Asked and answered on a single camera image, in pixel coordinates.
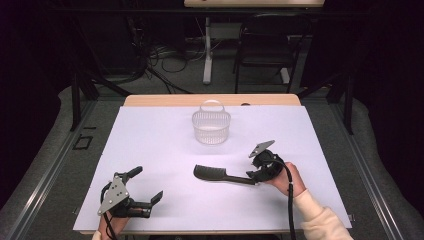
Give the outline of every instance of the black cable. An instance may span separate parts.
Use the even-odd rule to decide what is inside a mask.
[[[110,224],[110,221],[112,220],[113,217],[111,217],[111,219],[109,219],[107,217],[106,213],[103,213],[103,217],[104,217],[104,219],[106,221],[106,225],[107,225],[107,227],[106,227],[107,236],[112,240],[118,240],[118,238],[115,235],[115,231],[113,231],[112,225]]]
[[[289,225],[290,225],[290,235],[292,240],[296,240],[296,232],[294,230],[293,223],[293,179],[289,168],[286,164],[283,164],[284,169],[287,171],[287,178],[289,180],[289,202],[288,202],[288,212],[289,212]]]

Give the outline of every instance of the wooden table edge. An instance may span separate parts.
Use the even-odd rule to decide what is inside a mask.
[[[130,95],[124,107],[140,106],[200,106],[206,100],[218,100],[224,106],[289,105],[301,106],[295,94],[155,94]]]

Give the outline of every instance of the clear plastic container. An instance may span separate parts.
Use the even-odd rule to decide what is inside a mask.
[[[204,144],[223,143],[228,138],[230,121],[231,115],[225,111],[221,102],[207,100],[200,105],[199,111],[193,114],[194,135],[197,141]]]

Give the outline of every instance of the white tabletop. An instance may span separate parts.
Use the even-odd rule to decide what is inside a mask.
[[[131,197],[148,202],[163,190],[149,219],[131,219],[123,233],[215,234],[286,232],[287,197],[267,184],[208,182],[193,175],[196,164],[226,168],[247,177],[254,171],[250,151],[257,143],[294,162],[311,193],[331,207],[347,228],[350,222],[307,111],[302,106],[227,106],[226,142],[206,146],[194,138],[191,117],[198,107],[121,107],[74,230],[98,227],[100,191],[115,172],[142,166],[127,183]],[[302,218],[295,209],[295,227]]]

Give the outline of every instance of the chair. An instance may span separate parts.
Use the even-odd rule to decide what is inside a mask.
[[[290,92],[301,43],[310,32],[311,22],[301,15],[256,14],[246,19],[239,34],[239,45],[234,61],[235,93],[238,93],[240,66],[290,68]]]

